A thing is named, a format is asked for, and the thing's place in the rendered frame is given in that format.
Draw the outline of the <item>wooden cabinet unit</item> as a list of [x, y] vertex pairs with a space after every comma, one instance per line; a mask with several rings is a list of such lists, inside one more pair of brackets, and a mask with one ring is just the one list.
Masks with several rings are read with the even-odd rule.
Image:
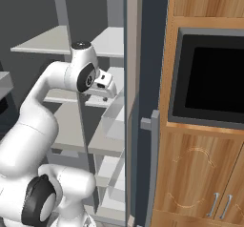
[[151, 227], [244, 227], [244, 0], [169, 0]]

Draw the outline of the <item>black built-in oven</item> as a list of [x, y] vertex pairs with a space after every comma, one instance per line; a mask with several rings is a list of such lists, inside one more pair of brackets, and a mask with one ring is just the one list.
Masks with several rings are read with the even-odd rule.
[[244, 130], [244, 29], [178, 29], [168, 120]]

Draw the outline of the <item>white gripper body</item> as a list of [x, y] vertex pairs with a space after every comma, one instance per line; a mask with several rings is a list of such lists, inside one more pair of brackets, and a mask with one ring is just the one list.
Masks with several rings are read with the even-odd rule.
[[86, 91], [86, 94], [115, 98], [117, 95], [117, 89], [113, 80], [105, 82], [104, 80], [96, 79], [91, 87]]

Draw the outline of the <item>dark grey fridge door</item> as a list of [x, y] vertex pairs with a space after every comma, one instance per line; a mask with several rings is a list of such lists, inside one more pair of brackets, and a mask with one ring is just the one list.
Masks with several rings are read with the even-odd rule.
[[125, 0], [126, 227], [146, 227], [168, 0]]

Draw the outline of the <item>clear fridge drawer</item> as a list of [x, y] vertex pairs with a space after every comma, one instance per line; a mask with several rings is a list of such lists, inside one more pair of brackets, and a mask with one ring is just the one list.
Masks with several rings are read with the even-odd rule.
[[118, 140], [124, 139], [124, 91], [119, 93], [110, 107], [103, 113], [101, 122], [106, 137]]

